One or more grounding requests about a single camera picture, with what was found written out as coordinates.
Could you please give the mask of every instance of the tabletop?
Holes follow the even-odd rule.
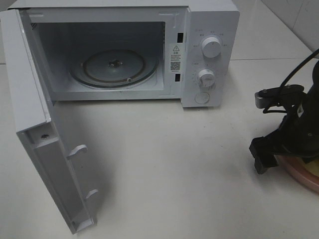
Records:
[[[55,105],[68,145],[89,149],[74,161],[79,180],[100,190],[90,202],[97,224],[76,235],[14,134],[0,65],[0,238],[318,238],[318,195],[281,167],[258,175],[248,150],[283,117],[263,115],[254,93],[278,86],[309,50],[258,0],[236,2],[242,14],[220,107],[183,109],[180,100]],[[315,63],[292,83],[309,89]]]

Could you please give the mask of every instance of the wire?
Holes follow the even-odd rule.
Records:
[[[270,110],[269,108],[271,107],[271,105],[273,105],[275,102],[278,101],[278,97],[281,93],[281,91],[283,90],[283,88],[285,87],[285,85],[287,84],[287,82],[301,69],[304,67],[304,65],[306,65],[311,59],[313,59],[315,56],[317,56],[319,54],[319,49],[317,49],[316,51],[314,51],[310,56],[308,56],[305,60],[302,61],[302,63],[300,63],[287,77],[286,79],[280,84],[280,86],[278,87],[278,91],[275,95],[275,97],[273,98],[272,101],[270,101],[270,103],[267,105],[266,108],[264,108],[263,113],[264,114],[268,114],[268,113],[287,113],[287,111],[281,111],[281,110]]]

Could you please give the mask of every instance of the power level knob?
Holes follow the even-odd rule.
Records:
[[[208,69],[201,70],[198,73],[198,79],[202,87],[211,87],[215,84],[214,72]]]
[[[220,54],[221,40],[217,36],[208,36],[203,40],[201,50],[204,56],[214,58]]]

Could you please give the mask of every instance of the microwave door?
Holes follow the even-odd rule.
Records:
[[[32,30],[32,24],[23,14],[15,9],[0,13],[16,133],[68,227],[76,233],[94,223],[86,198],[96,190],[83,196],[71,159],[86,146],[69,150],[59,132],[59,118],[43,82],[44,63],[37,49],[30,49],[35,43],[23,26]]]

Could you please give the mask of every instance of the white microwave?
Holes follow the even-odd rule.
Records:
[[[17,135],[72,233],[94,223],[55,101],[221,102],[231,0],[18,0],[0,13]]]

